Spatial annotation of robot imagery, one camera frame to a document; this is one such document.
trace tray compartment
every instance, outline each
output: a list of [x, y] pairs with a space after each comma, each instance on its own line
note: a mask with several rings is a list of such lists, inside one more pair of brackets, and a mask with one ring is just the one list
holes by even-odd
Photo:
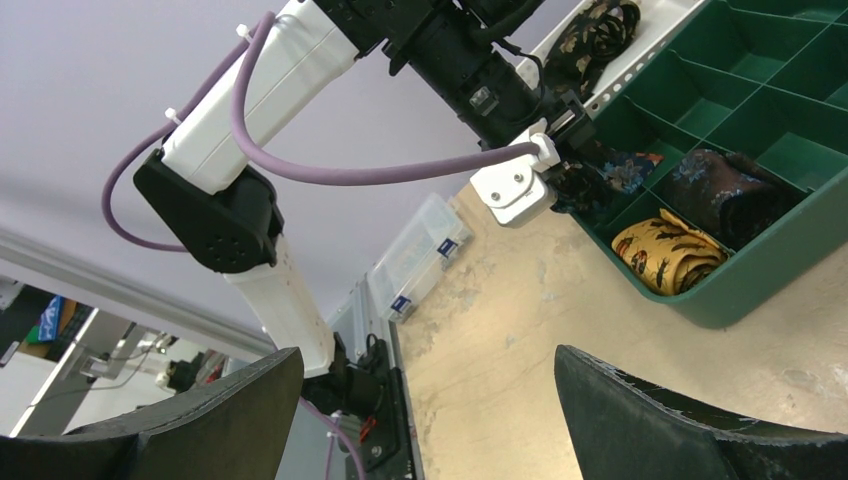
[[769, 83], [848, 109], [848, 26], [828, 27]]
[[635, 105], [627, 98], [619, 98], [595, 121], [601, 143], [623, 152], [656, 153], [665, 157], [645, 180], [653, 185], [686, 155], [698, 139], [675, 125]]
[[758, 87], [744, 78], [666, 51], [634, 80], [627, 97], [682, 130], [704, 137]]
[[708, 140], [754, 158], [802, 191], [848, 167], [848, 112], [765, 87]]
[[845, 12], [843, 0], [729, 0], [730, 6], [815, 22], [832, 22]]
[[825, 24], [734, 10], [713, 1], [672, 42], [681, 57], [766, 82]]
[[[625, 209], [620, 215], [618, 215], [618, 217], [616, 217], [612, 222], [603, 226], [602, 228], [596, 228], [594, 230], [587, 229], [587, 231], [589, 232], [590, 236], [595, 240], [595, 242], [602, 248], [607, 257], [609, 257], [609, 259], [616, 265], [616, 267], [621, 271], [621, 273], [625, 277], [627, 277], [627, 280], [633, 285], [633, 287], [639, 290], [642, 295], [644, 295], [650, 300], [660, 303], [674, 304], [680, 301], [685, 302], [687, 301], [687, 299], [692, 298], [693, 296], [697, 296], [697, 292], [701, 288], [701, 285], [706, 284], [707, 281], [702, 281], [701, 284], [696, 285], [691, 290], [680, 295], [675, 295], [671, 297], [658, 295], [654, 293], [650, 288], [645, 286], [639, 276], [634, 273], [630, 269], [630, 267], [615, 253], [612, 247], [612, 241], [615, 239], [616, 236], [618, 236], [619, 233], [621, 233], [625, 229], [651, 218], [660, 218], [661, 208], [672, 212], [679, 218], [692, 225], [691, 222], [686, 220], [685, 217], [681, 216], [679, 212], [670, 207], [657, 195], [646, 191], [627, 209]], [[733, 250], [726, 249], [726, 251], [731, 255], [734, 253]], [[718, 268], [711, 276], [717, 275], [723, 268], [724, 265]]]

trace purple tube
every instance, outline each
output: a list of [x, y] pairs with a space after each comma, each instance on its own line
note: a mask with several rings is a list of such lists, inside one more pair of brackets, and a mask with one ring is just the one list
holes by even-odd
[[[185, 119], [192, 111], [194, 111], [197, 104], [203, 100], [203, 97], [205, 97], [206, 94], [209, 93], [209, 90], [211, 90], [215, 85], [215, 82], [217, 82], [227, 69], [230, 68], [233, 62], [238, 60], [241, 54], [247, 50], [247, 46], [248, 43], [242, 40], [230, 51], [229, 54], [227, 54], [226, 57], [224, 57], [224, 60], [222, 60], [221, 63], [215, 67], [215, 70], [206, 77], [206, 80], [203, 81], [200, 88], [197, 89], [197, 92], [195, 92], [195, 94], [191, 97], [191, 100], [189, 100], [188, 104], [183, 107], [182, 110], [177, 112], [178, 119]], [[173, 132], [176, 128], [177, 124], [169, 121], [136, 145], [124, 158], [121, 159], [120, 162], [118, 162], [115, 169], [109, 174], [109, 177], [106, 179], [106, 184], [103, 186], [103, 192], [100, 195], [100, 210], [103, 212], [103, 218], [106, 219], [106, 223], [115, 233], [118, 234], [118, 236], [138, 246], [166, 252], [185, 252], [186, 250], [182, 245], [168, 245], [164, 243], [151, 242], [137, 237], [127, 231], [115, 218], [115, 212], [112, 210], [112, 195], [115, 192], [115, 185], [117, 185], [118, 179], [121, 178], [121, 175], [124, 174], [130, 164], [135, 161], [139, 155], [144, 153], [145, 150], [153, 146], [154, 143], [158, 142], [169, 133]]]
[[311, 403], [307, 402], [303, 397], [300, 397], [297, 403], [306, 409], [307, 412], [311, 413], [318, 420], [321, 421], [327, 428], [329, 428], [342, 443], [345, 444], [347, 450], [350, 452], [351, 458], [353, 458], [353, 464], [356, 466], [356, 473], [359, 476], [359, 480], [365, 480], [365, 465], [362, 463], [362, 457], [359, 455], [359, 449], [356, 445], [353, 444], [350, 437], [348, 437], [344, 431], [336, 425], [335, 422], [325, 417], [323, 413], [321, 413], [317, 408], [315, 408]]
[[259, 54], [271, 27], [274, 26], [276, 16], [272, 12], [266, 12], [256, 27], [253, 41], [244, 54], [236, 76], [233, 88], [233, 103], [231, 106], [231, 128], [233, 139], [239, 148], [250, 160], [271, 173], [289, 180], [303, 183], [314, 183], [318, 185], [332, 186], [366, 186], [385, 185], [390, 183], [413, 182], [427, 178], [442, 177], [454, 173], [477, 170], [483, 167], [503, 163], [521, 155], [539, 153], [538, 145], [525, 142], [510, 145], [486, 152], [464, 155], [461, 157], [438, 160], [435, 162], [403, 165], [397, 167], [366, 168], [366, 169], [341, 169], [308, 167], [287, 162], [267, 153], [253, 141], [247, 131], [244, 118], [244, 104], [247, 89], [250, 84], [250, 76], [259, 59]]
[[[239, 69], [233, 89], [233, 102], [231, 105], [233, 139], [250, 160], [254, 161], [265, 170], [281, 177], [318, 185], [385, 185], [390, 183], [403, 183], [441, 177], [469, 170], [477, 170], [512, 160], [520, 157], [521, 155], [539, 153], [539, 147], [537, 145], [531, 142], [525, 142], [482, 153], [464, 155], [435, 162], [397, 167], [353, 170], [308, 167], [290, 163], [268, 154], [253, 141], [250, 134], [247, 132], [247, 126], [245, 125], [244, 119], [244, 104], [245, 97], [247, 95], [247, 88], [250, 84], [250, 76], [253, 73], [256, 61], [259, 58], [259, 53], [265, 45], [265, 41], [268, 38], [268, 34], [271, 31], [271, 27], [273, 27], [275, 20], [276, 16], [273, 13], [265, 13], [259, 25], [251, 31], [253, 41], [248, 44], [247, 41], [242, 40], [232, 51], [230, 51], [224, 60], [215, 67], [215, 70], [209, 74], [203, 84], [201, 84], [200, 88], [197, 92], [195, 92], [189, 103], [177, 112], [177, 118], [185, 119], [188, 117], [195, 107], [197, 107], [197, 104], [203, 100], [203, 97], [209, 93], [209, 90], [215, 85], [215, 82], [217, 82], [227, 69], [230, 68], [233, 62], [235, 62], [242, 53], [244, 53], [244, 62]], [[135, 161], [138, 156], [153, 146], [153, 144], [161, 138], [173, 132], [176, 127], [177, 125], [174, 122], [166, 123], [158, 130], [148, 135], [141, 141], [141, 143], [136, 145], [135, 148], [122, 158], [120, 162], [118, 162], [103, 186], [103, 192], [100, 196], [100, 209], [102, 210], [103, 217], [109, 227], [124, 240], [141, 247], [154, 250], [185, 252], [185, 247], [182, 245], [168, 245], [152, 242], [133, 235], [118, 223], [118, 220], [115, 218], [115, 213], [112, 210], [112, 195], [115, 191], [115, 185], [118, 183], [118, 179], [120, 179], [121, 175], [123, 175], [130, 164]]]
[[[331, 417], [334, 417], [333, 423], [337, 427], [339, 426], [339, 422], [341, 422], [341, 418], [339, 418], [339, 415], [341, 414], [341, 411], [337, 411], [336, 413], [331, 415]], [[328, 443], [329, 445], [327, 445], [327, 459], [324, 461], [324, 480], [330, 480], [330, 464], [333, 463], [333, 450], [335, 450], [336, 448], [336, 437], [331, 436], [330, 441]]]

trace table surface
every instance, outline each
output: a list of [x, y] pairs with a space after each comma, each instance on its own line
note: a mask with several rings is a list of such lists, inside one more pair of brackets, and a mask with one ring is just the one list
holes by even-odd
[[848, 432], [848, 247], [707, 330], [641, 297], [571, 217], [511, 230], [470, 186], [454, 201], [475, 239], [398, 327], [428, 480], [581, 478], [560, 344], [746, 416]]

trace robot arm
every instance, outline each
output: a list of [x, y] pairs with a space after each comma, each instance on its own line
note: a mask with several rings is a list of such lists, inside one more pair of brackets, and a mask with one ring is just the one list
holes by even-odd
[[[262, 47], [246, 99], [246, 123], [257, 143], [273, 138], [358, 54], [314, 2], [289, 2]], [[327, 373], [333, 335], [288, 254], [282, 217], [268, 200], [272, 187], [255, 171], [245, 174], [248, 159], [230, 133], [230, 98], [241, 63], [182, 119], [158, 152], [161, 164], [142, 167], [136, 184], [154, 207], [161, 205], [157, 211], [189, 253], [239, 289], [278, 348], [300, 347], [310, 378]], [[188, 205], [186, 192], [194, 199]], [[192, 216], [210, 217], [211, 208], [215, 221], [186, 224]], [[264, 214], [257, 218], [259, 210]]]
[[[480, 18], [495, 22], [509, 16], [507, 3], [471, 4]], [[475, 40], [485, 32], [480, 24], [453, 2], [290, 1], [251, 77], [248, 130], [264, 145], [357, 58], [388, 40], [383, 50], [391, 58], [390, 74], [410, 64], [485, 146], [539, 145], [539, 155], [484, 169], [473, 181], [492, 211], [501, 212], [501, 223], [526, 221], [527, 212], [553, 201], [539, 173], [559, 161], [545, 127], [548, 117], [563, 115], [562, 102], [540, 98], [491, 40]], [[241, 34], [252, 40], [246, 28]], [[175, 119], [179, 126], [139, 169], [135, 183], [189, 253], [241, 291], [277, 347], [301, 349], [306, 378], [319, 376], [330, 369], [336, 342], [288, 254], [273, 187], [248, 167], [231, 134], [230, 103], [242, 59], [187, 118]], [[500, 188], [502, 179], [510, 188]]]

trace blue label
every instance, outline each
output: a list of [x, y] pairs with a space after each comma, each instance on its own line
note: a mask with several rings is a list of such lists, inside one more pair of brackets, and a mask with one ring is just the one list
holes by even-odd
[[62, 306], [65, 299], [60, 296], [53, 297], [47, 305], [47, 309], [38, 320], [38, 341], [52, 342], [59, 334], [59, 319], [62, 317]]
[[403, 313], [412, 305], [412, 300], [404, 297], [403, 295], [399, 295], [397, 299], [392, 303], [392, 310]]
[[451, 253], [453, 253], [454, 250], [456, 250], [457, 246], [458, 244], [456, 242], [454, 242], [450, 238], [446, 238], [445, 241], [442, 242], [441, 245], [439, 245], [439, 248], [436, 249], [436, 251], [441, 253], [445, 258], [447, 258], [450, 256]]

